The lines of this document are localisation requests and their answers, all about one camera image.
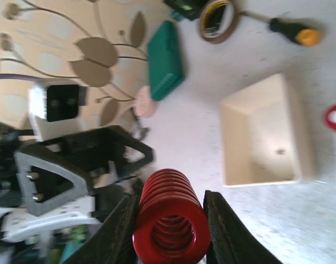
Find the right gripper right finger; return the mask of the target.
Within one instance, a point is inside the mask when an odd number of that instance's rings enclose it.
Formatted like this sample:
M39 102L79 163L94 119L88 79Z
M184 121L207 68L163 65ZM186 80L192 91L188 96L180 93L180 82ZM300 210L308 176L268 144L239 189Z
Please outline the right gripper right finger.
M249 232L222 194L205 191L203 209L211 234L207 263L281 263Z

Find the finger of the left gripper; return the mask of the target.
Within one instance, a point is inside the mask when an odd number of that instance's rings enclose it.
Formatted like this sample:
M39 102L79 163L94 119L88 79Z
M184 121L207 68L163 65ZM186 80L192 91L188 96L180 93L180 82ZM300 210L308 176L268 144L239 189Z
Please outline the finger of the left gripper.
M58 154L86 172L101 167L108 172L108 162L113 161L118 176L128 176L152 162L154 158L151 147L132 137L118 125L66 135L40 144L44 146L59 144ZM133 163L129 162L124 157L127 147L142 153L143 158Z

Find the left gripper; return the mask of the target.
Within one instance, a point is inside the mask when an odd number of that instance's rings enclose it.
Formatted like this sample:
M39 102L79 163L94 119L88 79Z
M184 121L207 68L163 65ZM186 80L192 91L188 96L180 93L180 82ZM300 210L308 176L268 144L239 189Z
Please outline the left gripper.
M94 195L88 173L43 145L22 145L20 130L0 122L0 206L24 202L29 214L40 216Z

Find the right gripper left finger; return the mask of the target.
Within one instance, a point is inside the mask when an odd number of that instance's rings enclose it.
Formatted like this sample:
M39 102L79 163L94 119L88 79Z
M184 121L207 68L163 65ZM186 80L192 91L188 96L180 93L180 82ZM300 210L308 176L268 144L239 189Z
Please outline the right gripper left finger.
M121 200L99 230L65 264L137 263L133 232L140 197L130 195Z

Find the red spring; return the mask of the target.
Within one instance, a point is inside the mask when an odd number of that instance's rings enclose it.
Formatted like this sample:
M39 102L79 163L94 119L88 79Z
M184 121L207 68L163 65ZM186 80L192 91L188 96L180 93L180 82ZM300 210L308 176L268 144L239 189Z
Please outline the red spring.
M143 263L198 263L211 243L208 219L188 178L161 169L146 181L133 233Z
M325 114L324 121L327 127L336 132L336 104L330 106Z

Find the white spring tray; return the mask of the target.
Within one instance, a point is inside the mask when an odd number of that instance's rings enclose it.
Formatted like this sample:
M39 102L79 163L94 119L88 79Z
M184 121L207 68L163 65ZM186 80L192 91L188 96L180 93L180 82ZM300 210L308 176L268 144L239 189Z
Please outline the white spring tray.
M304 108L283 74L227 96L220 118L225 186L291 184L317 176Z

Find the orange black screwdriver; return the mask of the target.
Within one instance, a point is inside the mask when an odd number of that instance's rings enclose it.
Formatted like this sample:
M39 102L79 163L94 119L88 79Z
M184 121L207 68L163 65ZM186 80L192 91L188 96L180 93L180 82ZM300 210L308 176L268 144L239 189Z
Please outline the orange black screwdriver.
M266 23L270 31L281 34L290 42L300 46L312 47L322 39L322 33L319 30L300 22L289 22L279 17L269 18L247 10L239 14Z

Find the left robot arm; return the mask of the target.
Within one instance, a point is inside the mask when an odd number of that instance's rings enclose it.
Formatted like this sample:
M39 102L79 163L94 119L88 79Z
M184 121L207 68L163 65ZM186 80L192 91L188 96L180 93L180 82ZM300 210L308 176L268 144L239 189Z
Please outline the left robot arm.
M153 149L118 125L36 142L0 122L0 247L106 220Z

